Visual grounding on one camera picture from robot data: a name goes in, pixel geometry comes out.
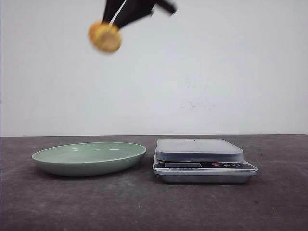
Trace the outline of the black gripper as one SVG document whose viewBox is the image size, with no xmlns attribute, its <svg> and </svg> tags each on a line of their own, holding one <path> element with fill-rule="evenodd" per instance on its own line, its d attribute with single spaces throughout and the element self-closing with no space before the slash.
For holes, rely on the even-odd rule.
<svg viewBox="0 0 308 231">
<path fill-rule="evenodd" d="M 154 3 L 159 5 L 170 15 L 177 11 L 174 3 L 168 0 L 107 0 L 101 24 L 111 23 L 118 28 L 142 19 L 152 14 Z"/>
</svg>

